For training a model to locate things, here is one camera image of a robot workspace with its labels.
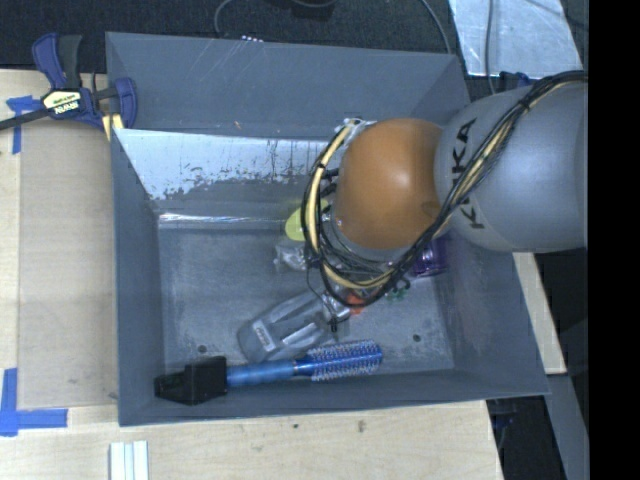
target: black wire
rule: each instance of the black wire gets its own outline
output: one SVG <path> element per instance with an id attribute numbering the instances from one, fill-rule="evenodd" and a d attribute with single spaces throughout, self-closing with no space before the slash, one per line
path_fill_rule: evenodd
<path id="1" fill-rule="evenodd" d="M 434 12 L 434 10 L 429 5 L 429 2 L 427 2 L 426 0 L 420 0 L 420 3 L 422 3 L 422 5 L 424 5 L 424 7 L 426 7 L 427 11 L 429 11 L 429 14 L 431 15 L 431 18 L 433 19 L 433 21 L 435 22 L 436 27 L 438 27 L 438 31 L 440 32 L 440 36 L 442 36 L 442 40 L 444 41 L 444 45 L 445 45 L 445 47 L 447 49 L 447 53 L 451 54 L 452 50 L 451 50 L 451 46 L 449 45 L 449 40 L 447 39 L 447 34 L 445 33 L 444 28 L 443 28 L 442 24 L 440 23 L 440 20 L 436 16 L 436 13 Z"/>
<path id="2" fill-rule="evenodd" d="M 489 64 L 489 48 L 491 45 L 491 25 L 493 21 L 493 0 L 489 0 L 489 17 L 487 18 L 487 35 L 484 41 L 484 70 L 487 73 L 487 82 L 491 94 L 496 93 L 496 88 L 491 80 L 491 65 Z"/>
<path id="3" fill-rule="evenodd" d="M 324 271 L 324 268 L 322 267 L 322 264 L 324 262 L 326 265 L 329 265 L 332 269 L 336 270 L 337 273 L 339 273 L 339 275 L 341 275 L 345 279 L 354 281 L 353 277 L 350 277 L 348 275 L 349 272 L 345 271 L 344 269 L 338 269 L 337 267 L 335 267 L 330 263 L 329 260 L 331 256 L 339 258 L 343 254 L 340 253 L 328 240 L 328 237 L 326 236 L 322 226 L 322 221 L 319 218 L 320 215 L 318 214 L 317 215 L 318 218 L 316 219 L 316 234 L 319 237 L 317 259 L 319 260 L 319 263 L 320 263 L 320 273 L 322 276 L 322 280 L 325 284 L 325 287 L 327 289 L 327 292 L 341 304 L 344 304 L 350 307 L 364 307 L 364 306 L 373 304 L 380 298 L 384 297 L 389 291 L 397 289 L 398 283 L 403 281 L 405 274 L 413 266 L 418 255 L 421 253 L 422 250 L 424 250 L 424 247 L 426 247 L 426 245 L 431 240 L 433 240 L 436 233 L 438 233 L 440 229 L 444 226 L 444 224 L 447 222 L 449 216 L 460 206 L 460 204 L 464 200 L 466 200 L 469 194 L 478 187 L 478 185 L 486 178 L 489 172 L 493 169 L 502 151 L 506 147 L 510 137 L 512 136 L 512 133 L 520 117 L 530 109 L 531 105 L 534 102 L 536 102 L 538 99 L 545 96 L 549 91 L 553 90 L 557 85 L 568 83 L 568 82 L 586 82 L 587 79 L 588 78 L 586 73 L 582 71 L 569 71 L 569 72 L 564 72 L 557 75 L 552 75 L 550 77 L 546 77 L 535 82 L 531 90 L 527 94 L 525 94 L 520 101 L 518 101 L 509 110 L 507 110 L 501 116 L 501 118 L 498 119 L 498 121 L 493 126 L 491 131 L 485 136 L 485 139 L 483 140 L 482 144 L 475 151 L 470 161 L 467 163 L 467 167 L 465 171 L 462 173 L 462 175 L 460 176 L 460 178 L 458 179 L 458 182 L 449 191 L 447 197 L 445 198 L 445 201 L 441 205 L 441 210 L 438 216 L 436 217 L 435 221 L 412 244 L 412 246 L 410 246 L 409 249 L 397 260 L 396 264 L 392 267 L 392 270 L 390 271 L 389 278 L 387 281 L 385 281 L 381 286 L 372 287 L 371 289 L 364 290 L 364 291 L 370 291 L 370 290 L 373 290 L 373 291 L 366 296 L 360 296 L 360 298 L 363 300 L 362 303 L 354 304 L 353 302 L 345 300 L 343 295 L 338 293 L 333 288 L 331 280 L 328 278 L 328 276 L 326 275 L 326 272 Z M 496 149 L 494 149 L 492 152 L 489 152 L 488 154 L 489 156 L 487 158 L 483 158 L 483 155 L 485 155 L 486 146 L 493 140 L 493 138 L 496 136 L 496 134 L 499 131 L 503 130 L 504 127 L 506 127 L 506 131 L 503 135 L 502 142 L 498 144 Z M 479 164 L 481 166 L 481 170 L 479 171 L 479 174 L 476 175 L 475 179 L 471 180 L 471 185 L 466 190 L 458 193 L 458 189 L 460 188 L 461 183 L 463 182 L 467 183 L 467 178 L 470 176 L 472 168 L 476 167 L 477 162 L 481 162 Z M 309 183 L 309 186 L 305 190 L 305 196 L 303 199 L 303 206 L 302 206 L 303 208 L 302 215 L 305 214 L 306 205 L 310 203 L 308 201 L 310 185 L 311 185 L 311 182 Z M 321 205 L 319 198 L 312 204 L 316 205 L 316 211 L 318 211 L 318 208 Z M 308 241 L 308 230 L 306 228 L 306 224 L 307 223 L 303 217 L 303 231 L 305 233 L 305 239 L 307 239 Z"/>

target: clamp label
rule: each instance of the clamp label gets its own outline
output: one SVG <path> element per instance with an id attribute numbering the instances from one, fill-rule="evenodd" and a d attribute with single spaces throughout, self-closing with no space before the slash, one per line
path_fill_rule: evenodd
<path id="1" fill-rule="evenodd" d="M 75 91 L 54 91 L 42 98 L 45 108 L 53 110 L 57 115 L 80 108 L 82 96 Z"/>

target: purple object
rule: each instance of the purple object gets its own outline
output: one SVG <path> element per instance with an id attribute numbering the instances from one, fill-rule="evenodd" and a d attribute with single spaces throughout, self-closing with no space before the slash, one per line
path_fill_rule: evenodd
<path id="1" fill-rule="evenodd" d="M 446 236 L 431 240 L 411 268 L 416 277 L 434 276 L 447 269 Z"/>

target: black cable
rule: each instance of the black cable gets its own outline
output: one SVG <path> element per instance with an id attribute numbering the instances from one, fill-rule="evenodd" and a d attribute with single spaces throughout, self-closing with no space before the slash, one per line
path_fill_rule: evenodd
<path id="1" fill-rule="evenodd" d="M 489 90 L 491 94 L 496 93 L 496 88 L 493 86 L 493 80 L 491 80 L 491 65 L 489 64 L 489 50 L 491 45 L 491 25 L 493 21 L 493 0 L 489 0 L 489 17 L 487 18 L 487 35 L 484 41 L 484 69 L 487 73 L 487 82 L 489 83 Z"/>
<path id="2" fill-rule="evenodd" d="M 353 277 L 348 275 L 349 273 L 347 271 L 331 264 L 331 257 L 340 258 L 342 254 L 331 244 L 331 242 L 326 237 L 326 234 L 323 230 L 322 221 L 319 218 L 320 215 L 318 215 L 318 218 L 316 219 L 316 234 L 318 235 L 318 237 L 322 237 L 322 239 L 319 239 L 318 254 L 314 259 L 316 260 L 316 264 L 320 265 L 320 273 L 327 292 L 343 305 L 347 305 L 350 307 L 364 307 L 373 304 L 380 298 L 384 297 L 387 293 L 389 293 L 389 291 L 396 289 L 398 283 L 403 280 L 405 274 L 413 266 L 421 251 L 424 250 L 427 244 L 431 240 L 433 240 L 433 238 L 440 232 L 441 229 L 443 229 L 444 225 L 447 223 L 449 217 L 453 214 L 453 212 L 462 204 L 462 202 L 467 199 L 469 194 L 478 187 L 478 185 L 493 169 L 500 155 L 502 154 L 502 151 L 506 147 L 519 119 L 526 112 L 528 112 L 533 107 L 533 105 L 535 105 L 541 98 L 546 96 L 549 92 L 554 90 L 559 85 L 564 85 L 567 83 L 586 82 L 587 79 L 587 75 L 582 71 L 569 71 L 546 77 L 535 82 L 531 90 L 527 94 L 525 94 L 525 96 L 523 96 L 521 100 L 516 102 L 509 110 L 507 110 L 501 116 L 501 118 L 498 119 L 491 131 L 485 136 L 482 144 L 475 151 L 470 161 L 467 163 L 467 167 L 458 179 L 458 182 L 449 191 L 447 197 L 441 205 L 441 210 L 436 217 L 436 220 L 397 260 L 396 264 L 391 267 L 391 269 L 388 271 L 390 272 L 388 279 L 381 285 L 372 286 L 371 288 L 363 288 L 360 290 L 361 293 L 358 296 L 363 300 L 362 303 L 354 304 L 353 302 L 347 301 L 341 293 L 338 293 L 337 290 L 334 289 L 331 280 L 328 278 L 325 272 L 325 267 L 334 270 L 339 275 L 339 277 L 342 277 L 354 283 L 358 283 L 357 280 L 354 280 Z M 332 141 L 330 141 L 327 148 L 331 146 L 334 140 L 336 140 L 335 137 Z M 310 185 L 311 183 L 305 190 L 305 195 L 303 198 L 303 208 L 301 211 L 302 227 L 307 243 L 309 243 L 309 234 L 307 230 L 307 223 L 304 218 L 304 215 L 306 213 L 306 205 L 314 204 L 316 206 L 316 211 L 318 211 L 321 205 L 319 197 L 316 201 L 309 201 Z M 364 273 L 358 272 L 358 274 L 358 277 L 362 277 L 362 274 Z"/>
<path id="3" fill-rule="evenodd" d="M 440 35 L 442 36 L 442 40 L 444 41 L 445 47 L 447 49 L 447 53 L 451 54 L 452 50 L 451 50 L 451 46 L 449 45 L 449 40 L 447 39 L 447 34 L 445 33 L 444 28 L 442 27 L 442 24 L 440 23 L 440 20 L 436 16 L 436 13 L 434 12 L 434 10 L 431 8 L 431 6 L 429 5 L 429 3 L 426 0 L 420 0 L 420 2 L 422 3 L 422 5 L 424 5 L 426 7 L 427 11 L 429 11 L 429 14 L 431 15 L 431 18 L 435 22 L 436 26 L 438 27 L 438 31 L 440 32 Z"/>

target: blue tape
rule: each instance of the blue tape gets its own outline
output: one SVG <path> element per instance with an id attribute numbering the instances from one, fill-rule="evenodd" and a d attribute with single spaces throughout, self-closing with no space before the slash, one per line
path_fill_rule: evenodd
<path id="1" fill-rule="evenodd" d="M 31 96 L 20 96 L 18 98 L 9 98 L 7 100 L 7 106 L 14 112 L 16 116 L 21 115 L 23 112 L 32 112 L 34 110 L 40 110 L 43 108 L 42 102 Z M 16 155 L 20 153 L 22 149 L 22 129 L 20 126 L 16 126 L 13 129 L 13 146 L 11 153 Z"/>
<path id="2" fill-rule="evenodd" d="M 0 436 L 15 437 L 21 429 L 67 426 L 67 409 L 18 411 L 16 409 L 17 388 L 18 369 L 5 370 L 0 402 Z"/>

